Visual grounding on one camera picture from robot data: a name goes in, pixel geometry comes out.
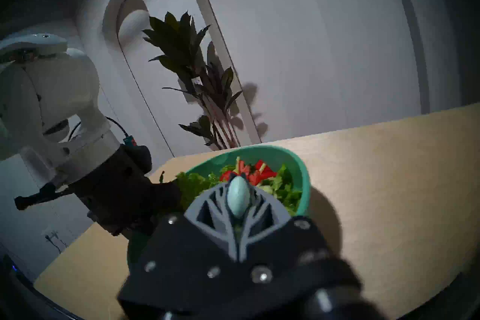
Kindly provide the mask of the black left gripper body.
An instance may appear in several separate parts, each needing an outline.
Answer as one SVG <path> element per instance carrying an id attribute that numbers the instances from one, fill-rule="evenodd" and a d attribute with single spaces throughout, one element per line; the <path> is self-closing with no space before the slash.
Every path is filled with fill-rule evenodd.
<path id="1" fill-rule="evenodd" d="M 182 211 L 182 193 L 175 181 L 152 183 L 150 150 L 144 145 L 121 145 L 95 170 L 57 191 L 53 183 L 28 197 L 16 197 L 18 210 L 74 194 L 89 209 L 95 221 L 116 236 L 125 229 L 151 235 L 156 218 Z"/>

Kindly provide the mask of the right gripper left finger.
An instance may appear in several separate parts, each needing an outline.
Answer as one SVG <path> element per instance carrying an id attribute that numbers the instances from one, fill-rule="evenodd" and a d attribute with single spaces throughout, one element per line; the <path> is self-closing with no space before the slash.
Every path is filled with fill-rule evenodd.
<path id="1" fill-rule="evenodd" d="M 254 187 L 231 181 L 162 219 L 118 293 L 120 306 L 259 308 L 259 285 L 240 273 L 240 247 L 258 206 Z"/>

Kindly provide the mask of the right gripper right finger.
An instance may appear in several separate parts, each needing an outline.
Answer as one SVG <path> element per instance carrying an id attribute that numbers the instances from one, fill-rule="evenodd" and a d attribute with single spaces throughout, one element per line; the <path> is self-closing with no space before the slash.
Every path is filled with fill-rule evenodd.
<path id="1" fill-rule="evenodd" d="M 242 282 L 270 286 L 356 286 L 357 276 L 339 256 L 340 229 L 335 213 L 321 197 L 320 227 L 307 216 L 274 226 L 273 212 L 256 222 L 248 243 L 240 247 Z"/>

